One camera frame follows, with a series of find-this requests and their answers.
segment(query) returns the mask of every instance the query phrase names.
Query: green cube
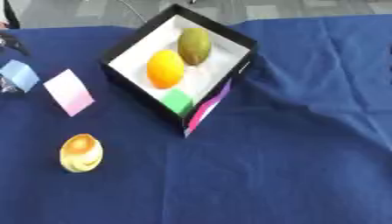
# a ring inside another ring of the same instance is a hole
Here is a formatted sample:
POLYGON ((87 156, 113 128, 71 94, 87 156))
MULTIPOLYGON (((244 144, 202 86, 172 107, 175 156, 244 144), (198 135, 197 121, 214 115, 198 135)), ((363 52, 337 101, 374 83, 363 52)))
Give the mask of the green cube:
POLYGON ((167 93, 161 102, 179 116, 185 116, 193 106, 192 98, 176 88, 167 93))

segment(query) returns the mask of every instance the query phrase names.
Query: black box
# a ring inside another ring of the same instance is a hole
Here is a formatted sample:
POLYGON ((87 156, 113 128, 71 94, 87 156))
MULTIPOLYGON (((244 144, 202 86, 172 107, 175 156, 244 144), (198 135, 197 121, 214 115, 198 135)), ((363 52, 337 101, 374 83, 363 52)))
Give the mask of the black box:
POLYGON ((186 137, 223 99, 242 77, 256 52, 256 41, 180 5, 174 4, 148 21, 133 35, 108 50, 101 63, 110 81, 140 98, 140 102, 175 125, 186 137), (146 64, 154 52, 177 50, 184 28, 203 27, 213 48, 199 66, 188 66, 177 87, 192 99, 193 106, 179 115, 161 101, 171 89, 154 89, 147 81, 146 64))

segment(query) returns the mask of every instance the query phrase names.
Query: green mango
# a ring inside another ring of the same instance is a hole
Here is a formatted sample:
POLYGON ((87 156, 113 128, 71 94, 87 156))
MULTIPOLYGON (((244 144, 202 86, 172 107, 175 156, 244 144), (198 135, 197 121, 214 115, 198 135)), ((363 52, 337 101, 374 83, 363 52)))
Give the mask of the green mango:
POLYGON ((178 40, 178 53, 189 65, 197 66, 211 52, 208 32, 203 28, 186 28, 178 40))

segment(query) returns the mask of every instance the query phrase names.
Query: blue cube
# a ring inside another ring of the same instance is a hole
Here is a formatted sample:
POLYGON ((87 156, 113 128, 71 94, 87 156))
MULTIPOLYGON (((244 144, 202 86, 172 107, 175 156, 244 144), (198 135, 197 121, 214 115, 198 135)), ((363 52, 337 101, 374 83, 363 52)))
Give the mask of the blue cube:
POLYGON ((14 59, 0 69, 0 74, 25 93, 29 92, 39 81, 39 77, 30 66, 14 59))

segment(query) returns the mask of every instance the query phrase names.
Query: gray floor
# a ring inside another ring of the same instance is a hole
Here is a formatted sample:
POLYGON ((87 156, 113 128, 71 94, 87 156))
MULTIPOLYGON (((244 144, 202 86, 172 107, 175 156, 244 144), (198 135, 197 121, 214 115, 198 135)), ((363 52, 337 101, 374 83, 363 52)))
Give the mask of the gray floor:
MULTIPOLYGON (((259 18, 392 13, 392 0, 125 0, 149 19, 172 3, 230 25, 259 18)), ((86 25, 138 27, 143 22, 117 0, 10 0, 24 28, 86 25)))

